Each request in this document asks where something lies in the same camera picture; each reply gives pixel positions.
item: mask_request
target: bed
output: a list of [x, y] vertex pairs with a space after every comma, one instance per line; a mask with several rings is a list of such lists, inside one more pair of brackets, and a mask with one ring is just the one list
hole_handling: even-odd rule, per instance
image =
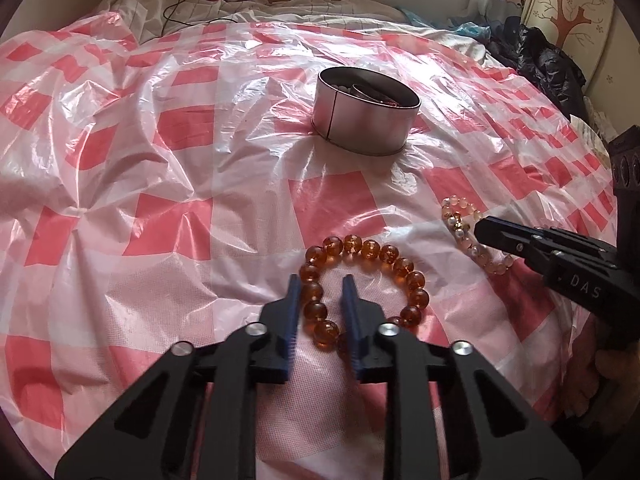
[[[180, 339], [223, 340], [283, 296], [305, 248], [356, 232], [427, 277], [424, 340], [471, 341], [541, 416], [561, 409], [586, 321], [517, 260], [487, 276], [440, 203], [615, 242], [609, 171], [529, 82], [479, 43], [368, 0], [104, 0], [0, 45], [0, 408], [52, 473], [117, 395]], [[422, 100], [405, 150], [372, 158], [313, 133], [316, 76], [339, 64]], [[341, 277], [396, 314], [377, 270]], [[258, 406], [260, 478], [378, 478], [384, 391], [298, 337]]]

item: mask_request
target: amber bead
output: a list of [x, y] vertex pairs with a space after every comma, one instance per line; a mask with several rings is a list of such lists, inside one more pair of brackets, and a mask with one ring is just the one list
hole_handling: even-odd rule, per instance
[[386, 318], [387, 323], [393, 323], [394, 325], [404, 326], [404, 320], [400, 316], [391, 316]]
[[429, 293], [422, 288], [416, 288], [409, 294], [407, 304], [409, 306], [416, 306], [420, 309], [427, 308], [429, 304]]
[[405, 278], [406, 286], [409, 290], [415, 290], [416, 288], [423, 288], [425, 279], [424, 274], [414, 270], [413, 272], [409, 272]]
[[340, 329], [333, 321], [319, 321], [314, 328], [314, 340], [321, 345], [335, 345], [339, 335]]
[[362, 248], [362, 238], [356, 235], [346, 235], [344, 237], [344, 252], [356, 254]]
[[365, 260], [375, 260], [380, 254], [380, 244], [375, 240], [365, 240], [362, 243], [360, 254]]
[[422, 311], [413, 305], [407, 305], [400, 312], [400, 317], [404, 321], [404, 325], [408, 328], [420, 325], [422, 321]]
[[349, 352], [349, 343], [347, 335], [343, 332], [338, 336], [338, 342], [335, 344], [338, 354], [347, 354]]
[[309, 301], [303, 311], [305, 319], [309, 321], [324, 321], [326, 319], [326, 306], [320, 301]]
[[385, 264], [392, 264], [399, 255], [400, 251], [393, 245], [383, 245], [380, 249], [380, 260]]
[[306, 250], [305, 258], [308, 264], [320, 266], [326, 261], [326, 251], [324, 247], [314, 245]]
[[300, 267], [300, 279], [303, 282], [316, 282], [320, 279], [320, 269], [311, 264], [304, 264]]
[[322, 247], [328, 256], [340, 256], [342, 254], [342, 240], [337, 236], [328, 236], [322, 241]]
[[404, 278], [412, 270], [414, 270], [414, 263], [407, 258], [398, 258], [394, 263], [394, 272], [398, 278]]
[[306, 305], [309, 301], [322, 300], [323, 294], [324, 290], [322, 290], [322, 286], [319, 283], [305, 283], [300, 292], [300, 300], [302, 300], [303, 305]]

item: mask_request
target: triangular cutout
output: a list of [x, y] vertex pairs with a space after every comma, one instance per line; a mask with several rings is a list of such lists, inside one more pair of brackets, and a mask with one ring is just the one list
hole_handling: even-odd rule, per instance
[[117, 418], [115, 429], [138, 438], [148, 437], [168, 380], [166, 373], [156, 377]]
[[475, 378], [492, 435], [499, 438], [524, 430], [527, 421], [509, 397], [496, 386], [485, 372], [477, 371]]

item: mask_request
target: blue gripper pad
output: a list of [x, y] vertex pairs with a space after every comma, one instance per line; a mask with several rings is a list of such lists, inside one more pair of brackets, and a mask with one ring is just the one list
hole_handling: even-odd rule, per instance
[[342, 279], [340, 307], [356, 379], [362, 383], [388, 381], [392, 373], [392, 357], [376, 345], [376, 333], [386, 321], [385, 314], [377, 303], [358, 297], [351, 274]]
[[300, 290], [300, 278], [292, 274], [287, 295], [262, 308], [258, 321], [267, 326], [270, 338], [264, 348], [252, 355], [252, 372], [260, 383], [283, 384], [289, 380], [298, 334]]

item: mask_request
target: brown tree pattern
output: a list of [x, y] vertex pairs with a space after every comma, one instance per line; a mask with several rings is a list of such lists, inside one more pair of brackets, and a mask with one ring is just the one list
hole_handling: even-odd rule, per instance
[[[585, 43], [593, 44], [589, 33], [575, 32], [574, 28], [583, 24], [602, 23], [602, 18], [592, 20], [587, 18], [584, 12], [585, 10], [595, 10], [596, 7], [604, 5], [606, 3], [605, 0], [584, 1], [579, 5], [574, 0], [543, 0], [540, 3], [543, 6], [543, 10], [541, 13], [537, 13], [537, 16], [544, 20], [550, 20], [558, 29], [556, 46], [562, 48], [569, 36], [575, 36], [582, 46], [585, 46]], [[602, 27], [598, 25], [596, 30], [600, 32]]]

